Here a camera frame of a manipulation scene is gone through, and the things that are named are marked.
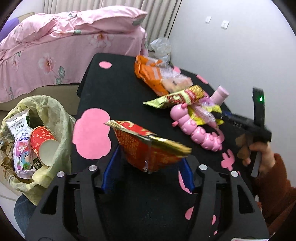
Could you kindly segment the person's right hand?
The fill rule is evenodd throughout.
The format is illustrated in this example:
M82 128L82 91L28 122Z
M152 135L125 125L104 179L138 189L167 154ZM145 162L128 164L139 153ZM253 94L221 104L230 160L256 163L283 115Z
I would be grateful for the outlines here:
M245 133L236 138L235 143L237 147L240 148L237 157L241 159L243 165L247 167L251 164L251 151L260 152L261 161L258 173L264 175L268 173L276 163L274 153L271 150L270 142L253 142L250 144L248 141L251 139L252 138Z

